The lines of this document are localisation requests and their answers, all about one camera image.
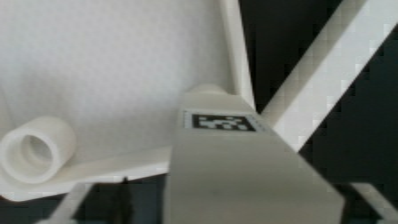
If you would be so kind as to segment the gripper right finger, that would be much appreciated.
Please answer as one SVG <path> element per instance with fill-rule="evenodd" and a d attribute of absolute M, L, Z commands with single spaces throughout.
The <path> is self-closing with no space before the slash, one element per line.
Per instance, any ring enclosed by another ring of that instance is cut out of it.
<path fill-rule="evenodd" d="M 339 183 L 345 198 L 341 224 L 398 224 L 398 208 L 370 183 Z"/>

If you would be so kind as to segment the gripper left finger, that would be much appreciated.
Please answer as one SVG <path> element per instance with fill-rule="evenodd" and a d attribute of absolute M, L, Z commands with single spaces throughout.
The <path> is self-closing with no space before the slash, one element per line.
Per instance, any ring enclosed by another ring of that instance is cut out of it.
<path fill-rule="evenodd" d="M 132 224 L 132 215 L 128 181 L 80 183 L 50 217 L 34 224 Z"/>

